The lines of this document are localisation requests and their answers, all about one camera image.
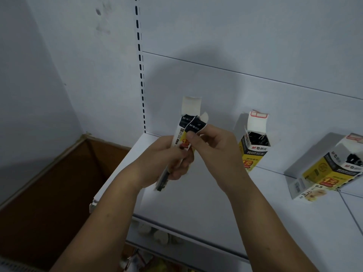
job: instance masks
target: cardboard box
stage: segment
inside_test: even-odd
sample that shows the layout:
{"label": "cardboard box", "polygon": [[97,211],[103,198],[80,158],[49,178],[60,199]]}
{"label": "cardboard box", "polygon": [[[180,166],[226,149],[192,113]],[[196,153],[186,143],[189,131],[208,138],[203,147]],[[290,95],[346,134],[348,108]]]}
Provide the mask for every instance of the cardboard box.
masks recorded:
{"label": "cardboard box", "polygon": [[266,134],[268,116],[256,110],[248,115],[246,134],[238,143],[243,164],[248,172],[252,171],[270,149],[270,141]]}
{"label": "cardboard box", "polygon": [[313,202],[363,174],[363,136],[351,133],[319,161],[307,169],[302,177],[289,184],[293,199]]}

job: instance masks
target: white wall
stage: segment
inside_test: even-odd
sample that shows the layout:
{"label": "white wall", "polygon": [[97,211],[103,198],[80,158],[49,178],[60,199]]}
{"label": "white wall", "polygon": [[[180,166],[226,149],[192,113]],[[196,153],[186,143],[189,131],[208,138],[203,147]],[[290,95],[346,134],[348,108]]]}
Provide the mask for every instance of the white wall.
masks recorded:
{"label": "white wall", "polygon": [[25,0],[0,0],[0,204],[82,129]]}
{"label": "white wall", "polygon": [[133,146],[143,133],[135,0],[27,2],[83,131]]}

